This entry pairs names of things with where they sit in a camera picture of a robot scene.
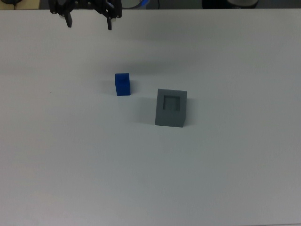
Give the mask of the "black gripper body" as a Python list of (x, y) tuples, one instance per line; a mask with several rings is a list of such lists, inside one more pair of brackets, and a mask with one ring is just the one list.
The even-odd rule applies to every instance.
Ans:
[(65, 0), (62, 4), (65, 8), (106, 8), (108, 5), (106, 0)]

